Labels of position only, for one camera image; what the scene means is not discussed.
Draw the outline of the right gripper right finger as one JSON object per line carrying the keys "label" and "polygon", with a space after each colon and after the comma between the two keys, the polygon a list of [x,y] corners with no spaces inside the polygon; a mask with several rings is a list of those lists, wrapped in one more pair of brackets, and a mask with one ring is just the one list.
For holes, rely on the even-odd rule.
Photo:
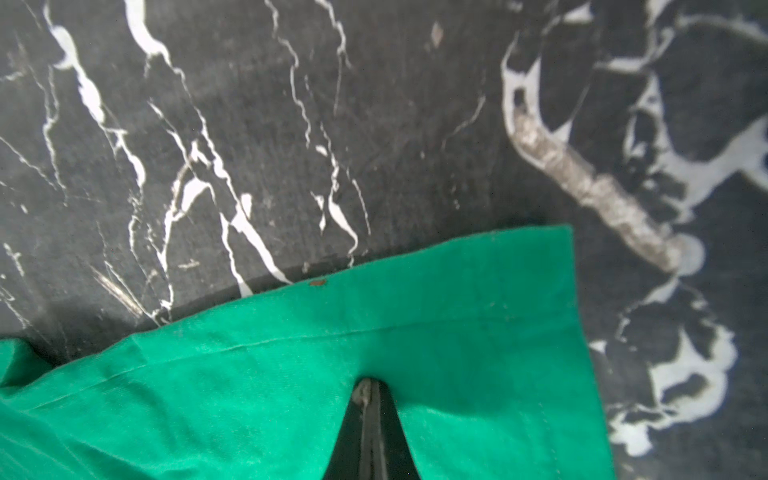
{"label": "right gripper right finger", "polygon": [[370,478],[420,479],[390,388],[371,380]]}

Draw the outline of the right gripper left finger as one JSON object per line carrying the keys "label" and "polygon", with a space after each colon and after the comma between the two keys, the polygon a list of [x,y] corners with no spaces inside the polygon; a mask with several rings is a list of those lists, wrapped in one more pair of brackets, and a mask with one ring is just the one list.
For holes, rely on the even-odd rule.
{"label": "right gripper left finger", "polygon": [[360,479],[365,411],[371,400],[371,380],[354,387],[323,479]]}

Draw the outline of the green t-shirt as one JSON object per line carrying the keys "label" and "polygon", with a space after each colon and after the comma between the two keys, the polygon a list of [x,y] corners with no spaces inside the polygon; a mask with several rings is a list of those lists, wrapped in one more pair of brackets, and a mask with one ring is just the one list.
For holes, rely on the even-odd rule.
{"label": "green t-shirt", "polygon": [[1,344],[5,479],[319,479],[358,380],[424,479],[610,479],[572,233],[451,240],[52,367]]}

